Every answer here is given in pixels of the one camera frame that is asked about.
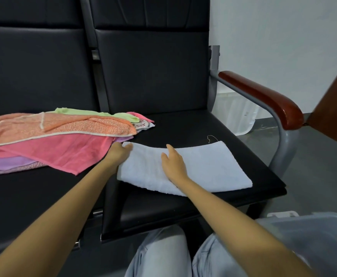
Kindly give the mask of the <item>person's right hand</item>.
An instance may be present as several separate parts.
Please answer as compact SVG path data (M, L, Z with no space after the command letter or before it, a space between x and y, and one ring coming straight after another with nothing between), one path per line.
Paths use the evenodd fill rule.
M189 181L186 166L182 156L170 144L166 145L168 150L167 156L170 159L170 168L164 171L166 177L179 189Z

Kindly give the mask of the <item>clear plastic storage bin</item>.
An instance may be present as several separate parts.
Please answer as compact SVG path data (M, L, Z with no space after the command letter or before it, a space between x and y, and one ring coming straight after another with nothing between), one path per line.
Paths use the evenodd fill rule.
M294 251L318 277L337 277L337 213L323 212L257 222Z

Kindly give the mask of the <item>person's right forearm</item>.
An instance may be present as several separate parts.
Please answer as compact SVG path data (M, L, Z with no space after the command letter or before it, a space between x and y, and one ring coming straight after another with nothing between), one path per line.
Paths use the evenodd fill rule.
M195 205L248 277L315 277L271 233L188 177L172 181Z

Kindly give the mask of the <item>light green cloth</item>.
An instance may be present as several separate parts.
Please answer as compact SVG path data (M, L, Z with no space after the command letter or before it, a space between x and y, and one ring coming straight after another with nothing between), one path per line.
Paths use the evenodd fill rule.
M48 111L47 113L58 113L58 114L68 114L68 115L95 115L95 116L105 116L105 117L117 117L125 119L131 123L138 123L140 119L129 113L116 113L110 114L107 112L97 112L90 110L78 110L73 108L56 108L54 111Z

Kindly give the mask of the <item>person's left hand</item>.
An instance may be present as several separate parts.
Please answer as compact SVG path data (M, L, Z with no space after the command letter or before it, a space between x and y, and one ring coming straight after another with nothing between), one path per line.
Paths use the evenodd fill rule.
M107 167L116 169L120 164L122 164L119 162L119 144L119 142L113 143L106 156L102 160L102 163Z

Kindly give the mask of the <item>translucent plastic container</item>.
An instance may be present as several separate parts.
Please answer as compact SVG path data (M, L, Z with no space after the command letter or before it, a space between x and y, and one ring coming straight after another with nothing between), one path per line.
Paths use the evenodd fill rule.
M212 114L234 135L247 134L260 107L236 92L217 93Z

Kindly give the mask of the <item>small hot pink cloth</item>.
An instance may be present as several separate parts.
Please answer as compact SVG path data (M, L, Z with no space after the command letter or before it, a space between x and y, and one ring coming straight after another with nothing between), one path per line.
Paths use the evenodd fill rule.
M155 121L153 121L153 120L151 120L151 119L149 119L149 118L147 118L147 117L145 117L145 116L143 116L143 115L141 115L141 114L139 114L139 113L136 113L136 112L126 112L126 113L128 113L128 114L130 114L130 115L133 115L133 116L135 116L135 117L137 117L137 118L139 118L139 120L146 120L146 121L148 121L148 122L150 122L150 123L154 123Z

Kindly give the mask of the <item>person's left forearm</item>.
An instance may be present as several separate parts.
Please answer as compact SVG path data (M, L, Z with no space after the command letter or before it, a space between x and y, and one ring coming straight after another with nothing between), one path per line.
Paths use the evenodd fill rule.
M0 277L56 277L118 164L102 161L0 254Z

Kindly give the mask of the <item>white printed cloth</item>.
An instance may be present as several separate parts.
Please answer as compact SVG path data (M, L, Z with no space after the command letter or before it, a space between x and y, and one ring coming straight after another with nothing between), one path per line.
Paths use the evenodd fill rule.
M155 127L153 122L147 120L140 120L138 123L133 123L133 125L137 133Z

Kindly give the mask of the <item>person's light blue jeans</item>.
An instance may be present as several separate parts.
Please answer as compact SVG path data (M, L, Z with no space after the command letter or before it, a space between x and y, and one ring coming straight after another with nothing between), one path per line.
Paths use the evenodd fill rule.
M148 233L124 277L248 277L215 233L193 258L182 228L172 225Z

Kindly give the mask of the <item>orange towel with white trim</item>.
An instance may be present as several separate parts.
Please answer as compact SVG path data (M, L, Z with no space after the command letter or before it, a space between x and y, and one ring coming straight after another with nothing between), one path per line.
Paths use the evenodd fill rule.
M136 135L137 130L130 121L113 116L46 112L0 116L0 146L65 134L129 137Z

